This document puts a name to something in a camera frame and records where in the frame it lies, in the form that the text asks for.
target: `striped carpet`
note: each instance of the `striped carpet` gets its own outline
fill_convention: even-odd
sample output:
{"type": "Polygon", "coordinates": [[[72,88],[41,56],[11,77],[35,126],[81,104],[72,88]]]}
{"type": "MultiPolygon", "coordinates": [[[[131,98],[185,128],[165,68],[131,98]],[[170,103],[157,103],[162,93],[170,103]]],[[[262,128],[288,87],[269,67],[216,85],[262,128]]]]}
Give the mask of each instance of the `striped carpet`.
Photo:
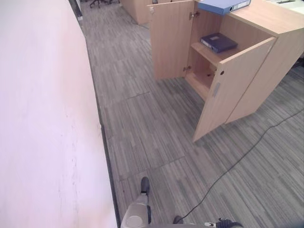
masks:
{"type": "MultiPolygon", "coordinates": [[[[116,3],[81,5],[121,218],[151,182],[152,223],[185,215],[268,129],[304,108],[304,69],[292,69],[252,115],[192,143],[204,102],[183,78],[153,79],[149,31],[116,3]]],[[[304,112],[269,130],[185,223],[230,218],[246,228],[304,220],[304,112]]]]}

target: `door hinge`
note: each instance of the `door hinge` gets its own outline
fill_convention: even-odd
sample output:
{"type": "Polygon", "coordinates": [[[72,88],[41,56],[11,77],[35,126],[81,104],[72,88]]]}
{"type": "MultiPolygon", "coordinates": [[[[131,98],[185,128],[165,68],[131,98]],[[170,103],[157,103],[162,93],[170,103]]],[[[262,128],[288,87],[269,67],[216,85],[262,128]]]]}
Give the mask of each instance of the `door hinge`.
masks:
{"type": "Polygon", "coordinates": [[[187,67],[183,68],[183,71],[190,70],[190,69],[191,69],[191,66],[187,66],[187,67]]]}
{"type": "Polygon", "coordinates": [[[198,11],[196,11],[195,13],[191,12],[190,15],[189,15],[189,20],[191,20],[192,18],[197,17],[199,15],[200,15],[200,12],[198,12],[198,11]]]}

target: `blue binder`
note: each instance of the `blue binder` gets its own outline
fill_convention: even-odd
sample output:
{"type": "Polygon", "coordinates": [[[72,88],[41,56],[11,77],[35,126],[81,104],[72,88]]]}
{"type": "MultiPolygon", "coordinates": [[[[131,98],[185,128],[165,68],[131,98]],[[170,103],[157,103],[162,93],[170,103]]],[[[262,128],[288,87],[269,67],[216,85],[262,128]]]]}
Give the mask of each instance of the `blue binder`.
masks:
{"type": "Polygon", "coordinates": [[[198,2],[198,8],[220,15],[248,6],[251,0],[202,0],[198,2]]]}
{"type": "Polygon", "coordinates": [[[236,48],[238,45],[236,42],[219,32],[202,37],[200,41],[216,53],[236,48]]]}

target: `power cord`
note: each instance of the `power cord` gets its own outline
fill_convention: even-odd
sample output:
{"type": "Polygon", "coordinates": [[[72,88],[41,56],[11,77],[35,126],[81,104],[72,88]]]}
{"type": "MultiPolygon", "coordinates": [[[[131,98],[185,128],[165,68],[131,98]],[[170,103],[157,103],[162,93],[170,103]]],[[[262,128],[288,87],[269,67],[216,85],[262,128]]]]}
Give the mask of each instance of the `power cord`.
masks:
{"type": "Polygon", "coordinates": [[[149,30],[149,28],[148,28],[148,27],[145,27],[145,26],[143,26],[143,25],[139,25],[139,24],[137,24],[137,23],[136,23],[136,21],[135,21],[133,18],[131,18],[130,22],[131,22],[132,24],[134,24],[134,25],[137,25],[137,26],[139,26],[139,27],[143,27],[143,28],[145,28],[145,29],[149,30]]]}
{"type": "Polygon", "coordinates": [[[177,223],[179,221],[181,221],[182,219],[186,218],[195,208],[197,208],[204,200],[205,198],[207,197],[207,195],[209,194],[209,192],[211,191],[211,189],[213,188],[213,186],[223,177],[225,176],[230,170],[232,170],[247,154],[249,154],[249,152],[252,151],[253,148],[255,148],[255,146],[262,140],[262,138],[264,137],[264,135],[268,132],[268,130],[274,128],[274,127],[277,127],[278,125],[280,125],[281,123],[283,123],[284,121],[294,117],[295,115],[298,115],[300,112],[302,112],[304,109],[301,109],[299,112],[297,112],[296,114],[293,114],[292,116],[282,120],[281,122],[279,122],[278,124],[276,125],[273,125],[269,128],[267,128],[267,130],[261,135],[261,137],[259,138],[259,140],[249,149],[249,151],[247,151],[234,165],[232,165],[227,171],[225,171],[219,178],[217,178],[217,180],[211,185],[211,187],[208,189],[206,195],[203,197],[203,199],[194,207],[192,208],[187,215],[185,215],[184,217],[180,218],[177,223]]]}

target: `white wall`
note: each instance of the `white wall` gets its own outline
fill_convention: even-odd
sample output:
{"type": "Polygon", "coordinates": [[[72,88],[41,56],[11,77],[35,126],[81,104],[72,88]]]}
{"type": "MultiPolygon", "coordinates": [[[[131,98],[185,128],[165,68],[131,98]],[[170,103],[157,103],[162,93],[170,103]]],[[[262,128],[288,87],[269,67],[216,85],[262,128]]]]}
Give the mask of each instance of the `white wall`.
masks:
{"type": "Polygon", "coordinates": [[[8,2],[0,18],[0,227],[114,228],[85,38],[68,0],[8,2]]]}

